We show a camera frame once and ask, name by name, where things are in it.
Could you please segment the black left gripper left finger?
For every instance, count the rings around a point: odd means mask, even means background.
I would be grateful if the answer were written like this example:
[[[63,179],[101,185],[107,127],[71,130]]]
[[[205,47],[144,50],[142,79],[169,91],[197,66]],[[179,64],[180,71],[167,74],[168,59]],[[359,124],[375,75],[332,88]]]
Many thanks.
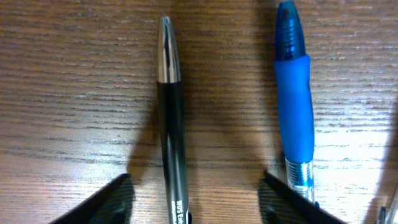
[[[52,224],[129,224],[134,199],[131,175],[121,174]]]

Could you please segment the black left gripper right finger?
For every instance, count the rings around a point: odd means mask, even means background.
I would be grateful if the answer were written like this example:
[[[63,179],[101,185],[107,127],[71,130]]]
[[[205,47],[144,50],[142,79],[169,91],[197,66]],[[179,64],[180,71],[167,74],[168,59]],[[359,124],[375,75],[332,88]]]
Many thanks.
[[[257,194],[265,224],[344,224],[268,172],[262,176]]]

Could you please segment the grey clear pen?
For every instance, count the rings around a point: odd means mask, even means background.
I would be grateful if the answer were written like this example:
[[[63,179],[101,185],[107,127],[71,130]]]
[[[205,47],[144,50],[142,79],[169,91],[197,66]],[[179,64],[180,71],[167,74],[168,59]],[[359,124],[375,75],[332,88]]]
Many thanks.
[[[398,189],[396,189],[388,208],[381,207],[376,224],[397,224],[398,223]]]

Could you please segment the blue pen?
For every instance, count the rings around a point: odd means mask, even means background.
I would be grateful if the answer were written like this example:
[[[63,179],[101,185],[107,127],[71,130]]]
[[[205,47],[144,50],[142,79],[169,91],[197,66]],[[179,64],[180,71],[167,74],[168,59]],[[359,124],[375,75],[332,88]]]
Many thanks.
[[[275,26],[274,71],[287,182],[291,189],[315,203],[315,130],[310,64],[295,3],[282,1],[277,10]]]

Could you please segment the black pen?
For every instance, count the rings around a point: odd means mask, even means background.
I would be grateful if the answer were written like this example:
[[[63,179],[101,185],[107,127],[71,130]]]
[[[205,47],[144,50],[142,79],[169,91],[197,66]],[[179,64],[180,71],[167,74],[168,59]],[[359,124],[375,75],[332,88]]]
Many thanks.
[[[189,224],[183,88],[170,17],[159,22],[157,99],[169,223]]]

